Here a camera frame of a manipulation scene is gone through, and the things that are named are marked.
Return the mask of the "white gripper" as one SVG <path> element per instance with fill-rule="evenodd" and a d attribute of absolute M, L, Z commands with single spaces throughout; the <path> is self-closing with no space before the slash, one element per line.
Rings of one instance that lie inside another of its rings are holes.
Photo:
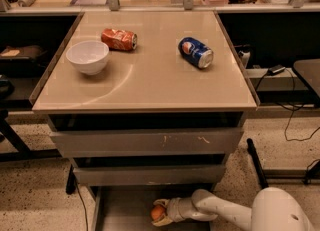
<path fill-rule="evenodd" d="M 152 224 L 156 227 L 166 226 L 172 222 L 181 222 L 187 219 L 195 220 L 198 211 L 192 203 L 190 197 L 188 198 L 173 198 L 173 199 L 157 199 L 153 202 L 154 206 L 160 205 L 167 207 L 167 215 L 154 220 Z"/>

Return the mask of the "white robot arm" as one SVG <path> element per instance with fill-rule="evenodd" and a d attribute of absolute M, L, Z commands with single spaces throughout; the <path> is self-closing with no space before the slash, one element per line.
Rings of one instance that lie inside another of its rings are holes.
<path fill-rule="evenodd" d="M 190 197 L 157 199 L 151 210 L 152 224 L 160 227 L 187 219 L 213 221 L 218 216 L 242 231 L 315 231 L 300 204 L 286 191 L 268 187 L 245 207 L 198 189 Z"/>

